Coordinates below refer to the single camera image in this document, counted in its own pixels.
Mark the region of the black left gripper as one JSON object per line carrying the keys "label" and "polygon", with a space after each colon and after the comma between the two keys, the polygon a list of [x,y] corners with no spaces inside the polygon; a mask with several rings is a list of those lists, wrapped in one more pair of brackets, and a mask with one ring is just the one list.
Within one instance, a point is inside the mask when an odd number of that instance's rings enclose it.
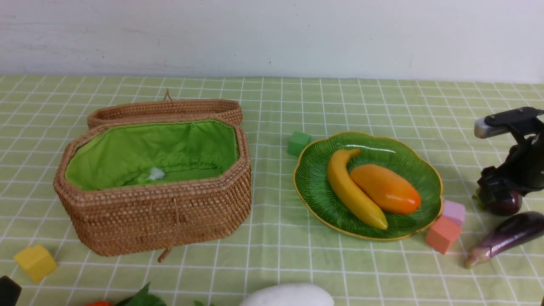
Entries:
{"label": "black left gripper", "polygon": [[15,306],[22,287],[7,275],[0,277],[0,306]]}

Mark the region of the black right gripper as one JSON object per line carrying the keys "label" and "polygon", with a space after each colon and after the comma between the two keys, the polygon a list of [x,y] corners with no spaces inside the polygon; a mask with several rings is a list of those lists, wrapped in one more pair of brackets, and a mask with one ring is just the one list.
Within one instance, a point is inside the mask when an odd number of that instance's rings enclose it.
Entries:
{"label": "black right gripper", "polygon": [[543,132],[521,139],[511,147],[499,168],[501,172],[493,165],[482,169],[481,177],[477,181],[478,189],[492,192],[514,189],[522,196],[543,190]]}

